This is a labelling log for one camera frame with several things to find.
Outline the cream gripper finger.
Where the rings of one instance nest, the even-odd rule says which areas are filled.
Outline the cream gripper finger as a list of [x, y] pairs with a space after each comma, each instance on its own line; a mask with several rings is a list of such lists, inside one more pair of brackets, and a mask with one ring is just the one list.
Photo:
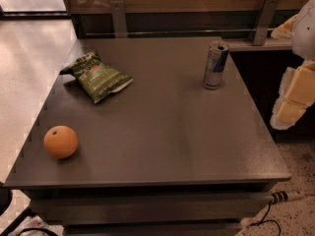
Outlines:
[[294, 126], [315, 103], [315, 62], [304, 61], [297, 69], [287, 67], [270, 119], [276, 130]]
[[291, 39], [296, 19], [297, 15], [290, 17], [272, 31], [271, 37], [274, 39]]

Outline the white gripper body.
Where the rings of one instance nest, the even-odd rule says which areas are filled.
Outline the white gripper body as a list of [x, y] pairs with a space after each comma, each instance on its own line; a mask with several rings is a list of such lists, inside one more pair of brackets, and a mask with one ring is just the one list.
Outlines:
[[315, 59], [315, 0], [309, 0], [293, 24], [292, 51], [304, 60]]

